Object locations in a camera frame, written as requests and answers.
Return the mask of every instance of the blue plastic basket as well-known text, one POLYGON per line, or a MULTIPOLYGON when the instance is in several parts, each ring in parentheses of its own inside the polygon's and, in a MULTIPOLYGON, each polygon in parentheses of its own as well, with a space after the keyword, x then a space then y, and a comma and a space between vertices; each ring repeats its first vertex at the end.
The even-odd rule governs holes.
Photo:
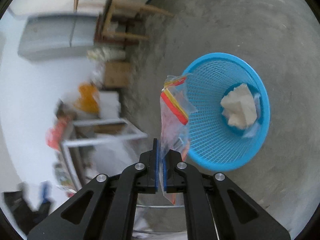
POLYGON ((198 109, 189 117, 189 156, 214 171, 245 165, 262 146, 270 123, 269 99, 260 77, 246 62, 226 53, 204 55, 192 62, 186 73, 192 73, 187 81, 188 99, 198 109), (221 114, 221 99, 241 83, 261 95, 261 126, 253 138, 242 138, 221 114))

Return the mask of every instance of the white tissue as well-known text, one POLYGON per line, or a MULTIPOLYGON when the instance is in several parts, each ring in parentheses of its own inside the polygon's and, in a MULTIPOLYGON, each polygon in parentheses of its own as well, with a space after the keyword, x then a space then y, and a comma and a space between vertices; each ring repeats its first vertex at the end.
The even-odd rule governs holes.
POLYGON ((221 100, 228 125, 246 129, 257 120, 256 106, 247 84, 241 84, 221 100))

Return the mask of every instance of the wooden chair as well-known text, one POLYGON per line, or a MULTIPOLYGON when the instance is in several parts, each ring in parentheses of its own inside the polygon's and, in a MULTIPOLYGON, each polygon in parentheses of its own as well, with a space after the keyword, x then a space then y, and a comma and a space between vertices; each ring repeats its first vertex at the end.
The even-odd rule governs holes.
MULTIPOLYGON (((126 28, 128 26, 134 26, 134 22, 137 20, 134 19, 128 19, 126 17, 117 17, 113 16, 111 21, 118 22, 121 25, 125 25, 126 28)), ((102 15, 99 15, 96 25, 96 31, 94 34, 94 44, 113 44, 113 45, 120 45, 120 46, 130 46, 130 45, 138 45, 138 40, 127 40, 127 39, 120 39, 120 38, 113 38, 113 37, 107 37, 103 36, 99 30, 103 28, 103 22, 102 22, 102 15)))
POLYGON ((105 19, 104 24, 103 26, 101 25, 100 27, 101 29, 98 30, 98 32, 101 33, 102 36, 113 37, 113 38, 125 38, 129 40, 148 40, 149 39, 149 37, 146 35, 109 31, 108 27, 110 26, 113 13, 116 9, 129 9, 135 12, 148 11, 153 13, 161 13, 161 14, 173 17, 172 13, 152 5, 128 1, 128 0, 107 0, 104 8, 104 13, 102 15, 102 19, 105 19))

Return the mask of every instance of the chair leg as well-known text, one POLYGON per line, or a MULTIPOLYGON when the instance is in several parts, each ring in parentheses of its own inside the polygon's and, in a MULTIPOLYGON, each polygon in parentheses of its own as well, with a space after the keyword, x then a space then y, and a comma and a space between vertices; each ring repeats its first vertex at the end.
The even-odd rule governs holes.
POLYGON ((116 5, 114 3, 112 3, 111 6, 110 6, 109 11, 107 13, 106 20, 105 20, 105 22, 103 24, 102 33, 106 33, 108 31, 108 27, 110 25, 111 18, 112 18, 112 15, 113 15, 113 12, 114 12, 115 9, 116 9, 116 5))
POLYGON ((174 14, 172 14, 166 10, 160 9, 160 8, 155 7, 153 5, 144 4, 144 3, 115 0, 114 4, 115 4, 116 8, 130 9, 130 10, 134 10, 134 11, 144 10, 144 11, 148 11, 148 12, 161 13, 161 14, 171 16, 171 17, 174 16, 174 14))
POLYGON ((106 32, 103 35, 108 36, 108 37, 119 37, 119 38, 125 38, 125 39, 130 39, 130 40, 147 41, 149 39, 149 37, 146 35, 138 35, 138 34, 133 34, 133 33, 106 32))

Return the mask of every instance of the concrete floor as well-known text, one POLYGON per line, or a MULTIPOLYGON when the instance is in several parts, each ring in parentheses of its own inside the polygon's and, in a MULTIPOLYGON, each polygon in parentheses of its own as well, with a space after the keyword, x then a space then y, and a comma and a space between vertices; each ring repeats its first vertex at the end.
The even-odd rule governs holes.
MULTIPOLYGON (((242 58, 267 88, 271 123, 257 155, 227 175, 295 238, 320 202, 320 25, 312 11, 304 0, 151 4, 175 16, 147 16, 135 31, 145 31, 150 41, 128 49, 133 75, 125 105, 128 118, 149 134, 146 149, 153 137, 160 137, 159 96, 168 74, 180 75, 211 52, 242 58)), ((160 195, 149 200, 165 202, 160 195)), ((150 216, 153 229, 185 228, 183 212, 150 216)))

